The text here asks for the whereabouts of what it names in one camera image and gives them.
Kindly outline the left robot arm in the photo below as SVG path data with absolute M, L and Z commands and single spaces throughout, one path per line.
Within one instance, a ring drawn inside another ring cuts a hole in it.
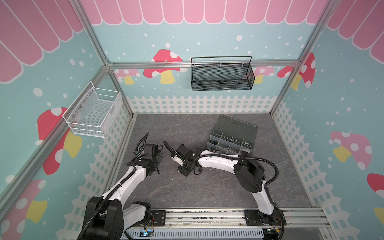
M 124 209 L 136 187 L 159 172 L 158 165 L 164 157 L 158 145 L 147 144 L 148 136 L 146 133 L 138 142 L 124 176 L 103 195 L 88 200 L 78 240 L 119 240 L 126 229 L 136 224 L 144 228 L 153 224 L 151 204 L 136 201 Z

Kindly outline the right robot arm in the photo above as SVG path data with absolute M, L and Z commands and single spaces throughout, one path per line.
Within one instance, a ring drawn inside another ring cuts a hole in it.
M 234 174 L 240 186 L 252 193 L 257 206 L 257 215 L 264 225 L 285 224 L 283 212 L 277 206 L 269 193 L 269 184 L 279 176 L 279 169 L 273 162 L 252 157 L 247 152 L 240 155 L 225 155 L 204 151 L 192 151 L 181 144 L 177 149 L 171 147 L 166 141 L 164 146 L 171 153 L 173 161 L 180 166 L 178 172 L 188 176 L 193 172 L 196 176 L 203 172 L 204 168 L 218 169 Z

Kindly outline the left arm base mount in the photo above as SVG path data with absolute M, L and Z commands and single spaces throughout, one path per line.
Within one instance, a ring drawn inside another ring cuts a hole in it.
M 145 217 L 144 220 L 141 220 L 138 223 L 135 223 L 135 227 L 164 227 L 165 221 L 166 221 L 166 211 L 164 210 L 156 210 L 152 211 L 150 216 L 147 218 Z

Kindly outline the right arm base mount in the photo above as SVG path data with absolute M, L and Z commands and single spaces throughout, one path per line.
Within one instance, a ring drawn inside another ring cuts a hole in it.
M 280 209 L 274 209 L 271 215 L 264 214 L 259 210 L 245 210 L 247 226 L 285 226 L 284 213 Z

